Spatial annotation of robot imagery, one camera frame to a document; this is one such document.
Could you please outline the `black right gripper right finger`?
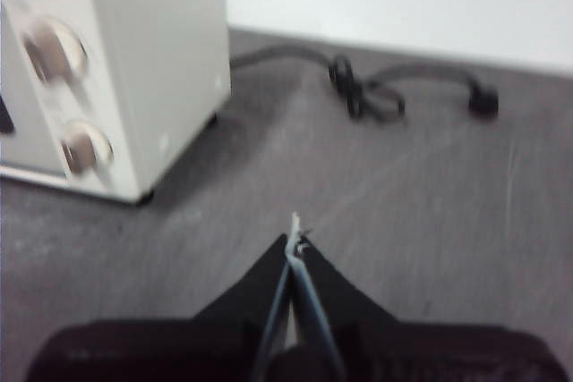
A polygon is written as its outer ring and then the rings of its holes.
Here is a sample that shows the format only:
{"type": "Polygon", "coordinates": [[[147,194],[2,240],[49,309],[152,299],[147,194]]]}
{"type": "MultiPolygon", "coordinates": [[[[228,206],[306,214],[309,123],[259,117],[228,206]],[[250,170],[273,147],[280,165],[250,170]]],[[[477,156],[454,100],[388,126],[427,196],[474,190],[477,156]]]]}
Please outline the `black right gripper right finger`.
{"type": "Polygon", "coordinates": [[[503,326],[398,318],[303,239],[300,250],[349,381],[566,381],[547,343],[503,326]]]}

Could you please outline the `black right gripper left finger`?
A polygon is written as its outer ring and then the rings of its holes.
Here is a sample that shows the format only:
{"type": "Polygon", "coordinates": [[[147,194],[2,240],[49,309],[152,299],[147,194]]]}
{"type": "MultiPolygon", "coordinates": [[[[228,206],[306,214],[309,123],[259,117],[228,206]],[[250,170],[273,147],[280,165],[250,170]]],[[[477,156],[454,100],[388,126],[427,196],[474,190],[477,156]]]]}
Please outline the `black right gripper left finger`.
{"type": "Polygon", "coordinates": [[[286,263],[281,234],[246,273],[192,317],[94,320],[39,349],[29,381],[245,381],[286,263]]]}

